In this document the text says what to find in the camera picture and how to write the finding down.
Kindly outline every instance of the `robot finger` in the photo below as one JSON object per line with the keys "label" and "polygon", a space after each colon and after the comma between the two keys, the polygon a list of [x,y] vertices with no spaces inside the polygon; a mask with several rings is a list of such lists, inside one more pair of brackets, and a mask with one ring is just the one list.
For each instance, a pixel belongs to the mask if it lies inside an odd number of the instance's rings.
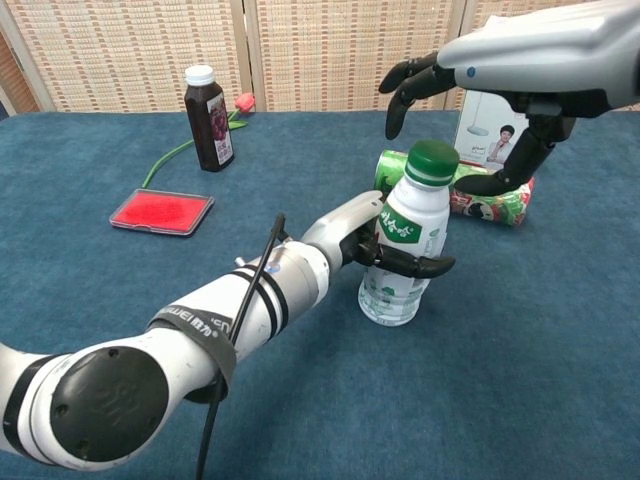
{"label": "robot finger", "polygon": [[420,73],[425,68],[431,67],[436,63],[438,52],[430,53],[425,57],[412,58],[404,62],[396,64],[387,72],[380,83],[378,91],[380,93],[391,93],[407,78]]}
{"label": "robot finger", "polygon": [[453,72],[435,66],[405,79],[389,102],[385,134],[389,140],[398,136],[407,110],[416,99],[429,98],[455,87]]}

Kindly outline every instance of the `soda can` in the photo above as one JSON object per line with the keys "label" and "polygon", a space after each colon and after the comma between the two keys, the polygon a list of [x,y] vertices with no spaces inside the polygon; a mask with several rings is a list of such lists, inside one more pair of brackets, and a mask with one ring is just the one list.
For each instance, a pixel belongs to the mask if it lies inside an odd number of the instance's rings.
{"label": "soda can", "polygon": [[404,166],[407,163],[407,154],[394,150],[384,150],[378,159],[376,175],[373,184],[374,190],[380,190],[384,197],[400,181],[404,175]]}
{"label": "soda can", "polygon": [[[394,150],[384,150],[378,159],[374,179],[374,190],[380,190],[384,197],[404,175],[407,154]],[[524,221],[527,207],[531,202],[535,180],[522,185],[517,190],[495,197],[469,195],[453,188],[453,184],[465,175],[491,173],[484,167],[461,163],[451,182],[451,213],[466,215],[505,225],[517,226]]]}

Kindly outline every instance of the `white bottle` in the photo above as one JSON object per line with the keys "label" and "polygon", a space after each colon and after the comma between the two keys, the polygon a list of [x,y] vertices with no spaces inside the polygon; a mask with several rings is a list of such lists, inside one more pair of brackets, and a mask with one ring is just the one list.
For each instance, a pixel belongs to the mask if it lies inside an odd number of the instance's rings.
{"label": "white bottle", "polygon": [[[417,142],[409,151],[404,176],[393,187],[376,221],[378,242],[416,257],[440,256],[449,221],[449,184],[460,157],[446,143]],[[364,314],[388,327],[412,320],[429,285],[414,279],[368,267],[358,303]]]}

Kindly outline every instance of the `green bottle cap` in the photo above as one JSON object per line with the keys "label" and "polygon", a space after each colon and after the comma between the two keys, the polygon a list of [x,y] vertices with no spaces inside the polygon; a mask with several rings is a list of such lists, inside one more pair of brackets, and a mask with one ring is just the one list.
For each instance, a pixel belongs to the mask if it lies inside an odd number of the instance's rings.
{"label": "green bottle cap", "polygon": [[438,140],[420,140],[409,150],[404,171],[412,180],[433,187],[449,185],[458,168],[460,155]]}

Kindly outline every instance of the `beige woven panel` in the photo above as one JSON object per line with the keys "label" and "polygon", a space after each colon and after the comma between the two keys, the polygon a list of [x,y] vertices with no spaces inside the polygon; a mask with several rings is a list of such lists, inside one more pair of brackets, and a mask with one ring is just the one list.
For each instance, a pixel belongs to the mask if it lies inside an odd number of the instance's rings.
{"label": "beige woven panel", "polygon": [[256,0],[266,110],[386,109],[385,73],[442,46],[455,3]]}
{"label": "beige woven panel", "polygon": [[[500,17],[514,17],[524,15],[543,8],[560,7],[562,5],[574,5],[585,3],[590,0],[469,0],[468,5],[475,8],[467,10],[463,23],[466,24],[468,33],[483,26],[491,15]],[[460,109],[464,101],[464,90],[455,88],[449,93],[447,107]]]}
{"label": "beige woven panel", "polygon": [[240,93],[228,1],[6,1],[58,110],[184,110],[194,63]]}
{"label": "beige woven panel", "polygon": [[4,90],[16,113],[39,110],[29,85],[2,35],[0,35],[0,88]]}

